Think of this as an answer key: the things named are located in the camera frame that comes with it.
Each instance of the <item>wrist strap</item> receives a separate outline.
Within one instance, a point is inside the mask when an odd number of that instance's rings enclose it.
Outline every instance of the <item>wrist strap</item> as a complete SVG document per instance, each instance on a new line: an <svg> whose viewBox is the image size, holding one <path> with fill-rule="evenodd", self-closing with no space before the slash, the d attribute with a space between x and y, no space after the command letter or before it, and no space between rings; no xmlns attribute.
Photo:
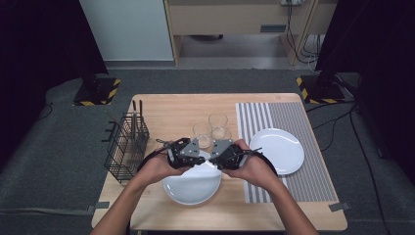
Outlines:
<svg viewBox="0 0 415 235"><path fill-rule="evenodd" d="M140 163L140 165L137 168L137 172L153 157L157 156L159 153L161 153L163 150L161 151L153 151L153 153L149 154L146 158L144 158L143 162Z"/></svg>
<svg viewBox="0 0 415 235"><path fill-rule="evenodd" d="M267 157L265 157L262 153L256 152L256 151L254 151L252 153L252 155L262 159L271 168L272 172L274 172L274 174L277 175L277 177L278 177L277 170L275 169L274 165L272 164L272 162Z"/></svg>

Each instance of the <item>wall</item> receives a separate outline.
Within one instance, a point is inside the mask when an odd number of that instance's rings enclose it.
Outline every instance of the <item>wall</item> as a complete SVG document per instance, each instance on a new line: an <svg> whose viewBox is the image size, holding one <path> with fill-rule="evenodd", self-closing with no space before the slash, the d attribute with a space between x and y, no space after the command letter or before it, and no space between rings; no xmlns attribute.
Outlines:
<svg viewBox="0 0 415 235"><path fill-rule="evenodd" d="M105 61L173 61L162 0L80 0Z"/></svg>

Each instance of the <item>power cord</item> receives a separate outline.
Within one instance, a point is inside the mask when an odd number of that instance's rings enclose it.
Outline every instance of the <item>power cord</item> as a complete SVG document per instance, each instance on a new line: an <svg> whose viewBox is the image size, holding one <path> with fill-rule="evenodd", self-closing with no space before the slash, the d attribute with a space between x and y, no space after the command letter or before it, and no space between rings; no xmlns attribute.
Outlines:
<svg viewBox="0 0 415 235"><path fill-rule="evenodd" d="M308 62L306 62L306 61L303 61L301 58L300 58L300 56L299 56L299 53L298 53L298 51L297 51L297 49L296 49L296 40L294 39L294 36L293 36L293 33L292 33L292 31L291 31L291 16L293 15L293 3L292 3L292 1L291 0L287 0L287 9L288 9L288 16L287 16L287 29L286 29L286 37L287 37L287 41L288 41L288 43L289 43L289 45L290 45L290 47L294 50L294 52L295 52L295 56L296 56L296 59L299 61L299 62L301 62L301 63L303 63L303 64L310 64L310 63L313 63L313 62L316 62L318 59L314 59L314 61L310 61L310 60L308 60Z"/></svg>
<svg viewBox="0 0 415 235"><path fill-rule="evenodd" d="M313 110L316 110L316 109L320 109L320 108L323 108L323 107L326 107L326 106L330 106L330 105L334 105L334 104L325 104L325 105L322 105L322 106L318 106L318 107L316 107L316 108L313 108L313 109L308 110L307 112L310 112L310 111L313 111ZM377 203L377 206L378 206L378 209L379 209L379 213L380 213L380 215L381 215L382 222L383 222L383 224L384 224L384 227L385 227L385 229L386 229L386 232L387 232L389 235L391 235L391 231L390 231L390 229L389 229L389 227L388 227L388 224L387 224L387 222L386 222L386 220L385 220L384 210L383 210L383 207L382 207L381 199L380 199L380 197L379 197L379 190L378 190L378 186L377 186L377 184L376 184L376 180L375 180L375 176L374 176L374 173L373 173L373 170L372 170L372 166L370 165L369 159L368 159L368 157L367 157L367 155L366 155L366 152L364 151L364 148L363 148L363 145L362 145L362 143L361 143L360 137L359 137L359 135L358 135L358 133L357 133L357 130L356 130L355 125L354 125L354 122L353 122L352 113L353 113L353 111L354 111L354 109L355 109L356 107L357 107L357 105L355 104L355 105L353 105L353 107L352 107L352 108L351 108L351 109L350 109L347 113L342 114L341 116L339 116L339 117L337 117L337 118L334 118L334 119L328 120L328 121L326 121L326 122L324 122L324 123L322 123L322 124L320 124L320 125L318 125L318 126L315 126L315 127L313 127L313 129L319 128L319 127L321 127L321 126L323 126L323 125L325 125L325 124L327 124L327 123L329 123L329 122L332 122L332 121L334 121L334 122L335 122L335 123L333 124L333 127L332 127L332 137L331 137L330 144L329 144L329 145L328 145L328 146L327 146L324 150L321 150L321 152L324 152L324 151L326 151L328 148L330 148L330 146L331 146L331 145L332 145L332 143L333 143L333 139L334 139L334 131L335 131L335 125L336 125L336 122L337 122L339 119L344 118L344 117L345 117L345 116L347 116L347 115L349 116L350 125L351 125L351 127L352 127L352 130L353 130L354 136L356 137L357 142L359 143L360 150L361 150L361 152L362 152L362 154L363 154L364 160L365 160L365 162L366 162L366 164L367 164L367 167L368 167L368 169L369 169L369 173L370 173L370 176L371 176L371 181L372 181L372 184L373 184L373 187L374 187L374 191L375 191L375 195L376 195L376 203Z"/></svg>
<svg viewBox="0 0 415 235"><path fill-rule="evenodd" d="M362 152L362 154L363 154L364 160L365 160L365 162L366 162L366 164L367 164L367 167L368 167L368 169L369 169L370 177L371 177L371 179L372 179L372 184L373 184L373 187L374 187L374 189L375 189L376 202L377 202L377 204L378 204L379 213L380 213L380 215L381 215L382 222L383 222L383 224L384 224L384 227L385 227L385 229L386 229L387 233L388 233L389 235L391 235L391 231L390 231L390 229L389 229L389 227L388 227L388 224L387 224L387 222L386 222L386 220L385 220L384 210L383 210L383 208L382 208L381 199L380 199L380 197L379 197L378 186L377 186L377 184L376 184L376 180L375 180L375 177L374 177L374 174L373 174L372 166L370 165L369 159L367 158L366 152L364 151L363 145L362 145L362 143L361 143L361 141L360 141L360 137L359 137L359 135L358 135L358 133L357 133L357 131L356 131L356 128L355 128L355 126L354 126L354 122L353 122L353 118L352 118L351 112L349 113L349 115L348 115L348 116L349 116L349 119L350 119L350 124L351 124L351 127L352 127L352 129L353 129L353 133L354 133L354 135L356 136L357 142L359 143L360 150L361 150L361 152Z"/></svg>
<svg viewBox="0 0 415 235"><path fill-rule="evenodd" d="M345 89L345 91L351 96L351 97L354 97L354 96L356 96L357 95L357 90L358 90L358 86L356 87L356 86L352 86L352 85L350 85L350 84L348 84L347 82L345 82L344 80L343 80L343 78L338 74L338 73L336 73L335 74L335 80L334 80L337 84L339 84L342 88L344 88Z"/></svg>
<svg viewBox="0 0 415 235"><path fill-rule="evenodd" d="M311 112L311 111L314 111L314 110L317 110L317 109L320 109L320 108L323 108L323 107L326 107L326 106L342 105L342 104L350 104L350 103L355 103L355 101L344 101L344 102L341 102L341 103L328 103L328 104L324 104L324 105L321 105L321 106L311 108L311 109L307 110L306 112L308 113L308 112Z"/></svg>
<svg viewBox="0 0 415 235"><path fill-rule="evenodd" d="M315 71L310 67L310 65L312 63L316 64L317 61L318 61L318 56L320 54L320 43L321 43L320 42L320 35L314 35L314 39L313 39L313 42L312 42L312 47L313 47L312 50L314 50L315 52L309 51L305 48L305 46L308 42L308 38L309 38L309 34L304 39L304 45L302 46L302 49L300 50L300 54L302 56L304 56L305 58L308 58L308 62L306 62L308 64L308 68L311 71Z"/></svg>
<svg viewBox="0 0 415 235"><path fill-rule="evenodd" d="M325 125L325 124L327 124L327 123L330 123L330 122L334 122L333 123L333 126L332 126L332 135L331 135L331 138L330 138L330 143L329 143L329 145L326 147L326 148L324 148L324 149L322 149L322 150L320 150L321 152L324 152L324 151L326 151L326 150L328 150L331 146L332 146L332 144L333 144L333 141L334 141L334 136L335 136L335 128L336 128L336 123L337 123L337 121L338 120L340 120L341 118L344 118L344 117L346 117L347 115L349 115L352 111L353 111L353 109L356 107L356 105L353 105L353 107L351 107L351 109L348 111L348 112L346 112L346 113L344 113L344 114L342 114L342 115L340 115L339 117L336 117L336 118L334 118L334 119L331 119L331 120L328 120L328 121L326 121L326 122L324 122L324 123L322 123L322 124L320 124L320 125L317 125L317 126L315 126L315 127L313 127L312 129L317 129L317 128L319 128L319 127L321 127L321 126L323 126L323 125Z"/></svg>

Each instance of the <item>wooden table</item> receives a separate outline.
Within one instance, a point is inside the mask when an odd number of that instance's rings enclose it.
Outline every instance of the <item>wooden table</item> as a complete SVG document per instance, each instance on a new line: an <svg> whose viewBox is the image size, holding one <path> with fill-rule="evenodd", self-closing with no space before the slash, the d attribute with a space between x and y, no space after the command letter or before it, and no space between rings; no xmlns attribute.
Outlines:
<svg viewBox="0 0 415 235"><path fill-rule="evenodd" d="M208 120L209 114L213 112L223 112L228 116L228 127L233 139L238 138L236 103L301 102L299 95L286 93L145 94L136 95L133 99L136 102L143 101L143 115L151 135L147 146L148 153L161 146L155 141L156 138L176 140L192 136L193 124L198 120ZM131 228L136 230L284 230L283 223L272 204L245 202L243 182L241 179L222 174L221 184L213 197L196 206L183 206L172 201L163 191L161 182L150 185L144 191L131 217ZM111 174L108 174L99 202L110 202L111 205L124 185L125 183L119 184ZM345 230L347 222L343 211L332 212L328 207L338 202L338 200L301 202L299 205L318 230ZM96 209L92 226L97 224L107 210Z"/></svg>

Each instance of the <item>wire basket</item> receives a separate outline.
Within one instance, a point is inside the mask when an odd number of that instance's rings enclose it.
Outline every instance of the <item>wire basket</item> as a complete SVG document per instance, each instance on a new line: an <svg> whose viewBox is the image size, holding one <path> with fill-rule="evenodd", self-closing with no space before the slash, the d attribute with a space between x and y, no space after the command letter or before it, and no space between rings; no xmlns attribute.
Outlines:
<svg viewBox="0 0 415 235"><path fill-rule="evenodd" d="M110 121L113 128L107 152L105 168L121 183L122 180L131 179L137 168L143 162L147 142L150 138L149 129L143 117L137 116L135 128L132 113L124 113L120 122Z"/></svg>

